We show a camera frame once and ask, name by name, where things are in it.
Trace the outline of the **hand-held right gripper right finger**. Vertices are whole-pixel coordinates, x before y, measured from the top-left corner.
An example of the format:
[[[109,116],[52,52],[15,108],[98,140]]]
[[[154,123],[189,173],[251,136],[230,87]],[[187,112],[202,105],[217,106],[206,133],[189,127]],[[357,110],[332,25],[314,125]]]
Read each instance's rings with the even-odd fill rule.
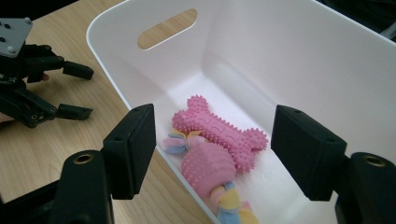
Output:
[[[329,201],[347,142],[305,112],[276,107],[271,149],[311,201]]]

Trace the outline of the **white plastic bin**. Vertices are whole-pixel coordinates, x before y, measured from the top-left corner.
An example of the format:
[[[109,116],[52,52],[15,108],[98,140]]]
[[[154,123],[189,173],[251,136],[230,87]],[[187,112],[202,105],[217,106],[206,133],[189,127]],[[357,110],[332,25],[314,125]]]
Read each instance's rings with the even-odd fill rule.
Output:
[[[201,95],[242,130],[287,105],[396,163],[396,43],[315,0],[127,0],[87,41],[128,107],[154,105],[159,139]]]

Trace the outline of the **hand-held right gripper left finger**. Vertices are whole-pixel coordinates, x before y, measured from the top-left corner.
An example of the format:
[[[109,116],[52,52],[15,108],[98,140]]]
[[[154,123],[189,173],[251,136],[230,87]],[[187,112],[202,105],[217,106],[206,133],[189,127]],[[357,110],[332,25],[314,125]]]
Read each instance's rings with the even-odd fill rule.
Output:
[[[131,109],[103,144],[112,198],[132,200],[141,189],[157,145],[154,105]]]

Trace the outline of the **pink ball rope toy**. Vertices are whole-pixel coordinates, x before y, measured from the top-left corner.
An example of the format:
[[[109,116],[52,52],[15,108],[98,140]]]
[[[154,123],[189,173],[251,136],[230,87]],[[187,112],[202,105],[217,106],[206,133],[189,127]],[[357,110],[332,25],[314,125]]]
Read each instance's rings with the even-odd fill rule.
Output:
[[[195,193],[209,202],[220,224],[260,224],[249,202],[241,201],[234,186],[235,163],[221,145],[194,131],[173,131],[163,141],[165,152],[183,155],[181,174]]]

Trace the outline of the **pink spiky bone toy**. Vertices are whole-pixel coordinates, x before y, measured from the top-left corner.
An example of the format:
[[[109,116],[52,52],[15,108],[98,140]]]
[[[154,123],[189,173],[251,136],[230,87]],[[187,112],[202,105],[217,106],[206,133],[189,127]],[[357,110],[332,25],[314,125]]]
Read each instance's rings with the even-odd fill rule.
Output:
[[[239,173],[250,172],[255,167],[255,155],[265,150],[269,143],[264,131],[254,128],[241,130],[215,115],[202,95],[193,95],[187,100],[187,109],[174,114],[172,126],[182,133],[200,131],[209,142],[226,148]]]

